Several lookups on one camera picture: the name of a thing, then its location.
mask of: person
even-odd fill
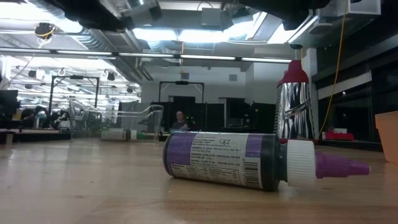
[[[177,129],[177,130],[188,130],[188,123],[184,118],[184,114],[181,111],[177,112],[177,121],[174,122],[172,129]]]

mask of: desk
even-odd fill
[[[0,217],[8,223],[397,223],[398,166],[380,152],[318,147],[372,166],[279,192],[174,179],[161,143],[36,142],[0,150]]]

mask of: wooden table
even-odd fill
[[[0,219],[8,223],[398,223],[398,166],[382,153],[319,147],[372,174],[281,183],[267,193],[168,176],[162,145],[22,143],[0,150]]]

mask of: squeeze bottle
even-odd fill
[[[368,175],[366,163],[315,153],[313,142],[275,134],[175,132],[163,151],[165,170],[173,177],[276,191],[281,180],[311,187],[316,179]]]

